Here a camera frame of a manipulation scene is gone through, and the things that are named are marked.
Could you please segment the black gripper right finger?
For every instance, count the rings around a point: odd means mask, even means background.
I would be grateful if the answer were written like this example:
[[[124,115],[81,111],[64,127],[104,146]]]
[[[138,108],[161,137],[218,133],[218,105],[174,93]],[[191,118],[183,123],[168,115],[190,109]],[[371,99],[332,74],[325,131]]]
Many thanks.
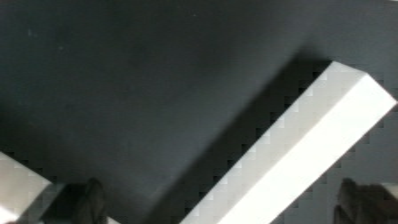
[[[332,224],[398,224],[398,183],[360,185],[342,179]]]

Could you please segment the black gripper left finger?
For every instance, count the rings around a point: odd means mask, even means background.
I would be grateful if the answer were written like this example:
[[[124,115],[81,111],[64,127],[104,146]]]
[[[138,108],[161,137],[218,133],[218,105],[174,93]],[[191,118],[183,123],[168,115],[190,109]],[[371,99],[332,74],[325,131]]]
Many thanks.
[[[108,224],[104,189],[94,178],[65,185],[40,221],[44,224]]]

